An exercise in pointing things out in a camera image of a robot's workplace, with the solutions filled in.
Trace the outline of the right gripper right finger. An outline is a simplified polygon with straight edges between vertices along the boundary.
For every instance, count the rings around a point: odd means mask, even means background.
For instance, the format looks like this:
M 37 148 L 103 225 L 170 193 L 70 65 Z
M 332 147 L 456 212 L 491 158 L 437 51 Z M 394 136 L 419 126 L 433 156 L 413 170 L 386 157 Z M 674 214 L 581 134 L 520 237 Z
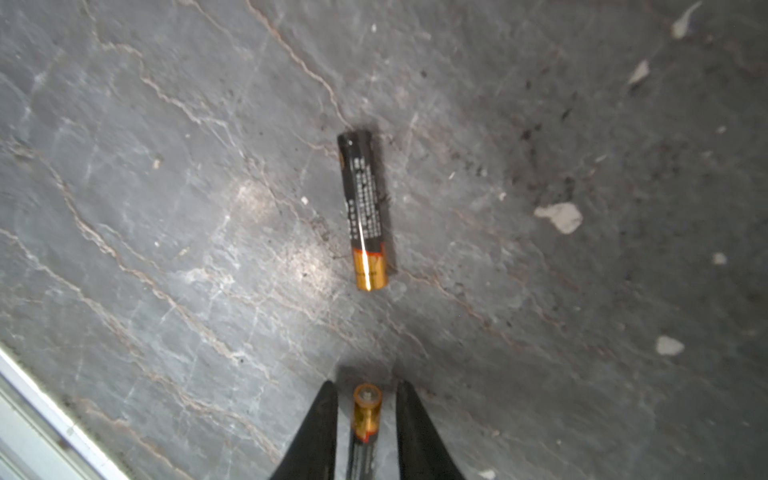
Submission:
M 402 480 L 464 480 L 414 386 L 405 380 L 396 392 L 398 464 Z

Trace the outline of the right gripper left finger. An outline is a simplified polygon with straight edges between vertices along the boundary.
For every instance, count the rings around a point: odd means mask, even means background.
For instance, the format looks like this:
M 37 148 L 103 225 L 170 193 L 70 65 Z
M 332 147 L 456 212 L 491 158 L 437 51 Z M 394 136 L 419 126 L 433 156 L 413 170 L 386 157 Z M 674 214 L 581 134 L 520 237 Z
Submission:
M 338 410 L 337 387 L 326 380 L 271 480 L 335 478 Z

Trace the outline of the black gold AAA battery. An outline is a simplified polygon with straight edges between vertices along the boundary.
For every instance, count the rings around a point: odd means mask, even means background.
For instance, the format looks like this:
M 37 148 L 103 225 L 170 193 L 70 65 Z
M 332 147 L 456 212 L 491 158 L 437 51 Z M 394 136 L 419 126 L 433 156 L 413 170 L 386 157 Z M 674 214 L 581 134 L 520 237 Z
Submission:
M 372 134 L 347 131 L 337 137 L 337 145 L 356 286 L 380 290 L 388 274 Z
M 381 390 L 370 383 L 358 385 L 353 392 L 347 480 L 374 478 L 382 399 Z

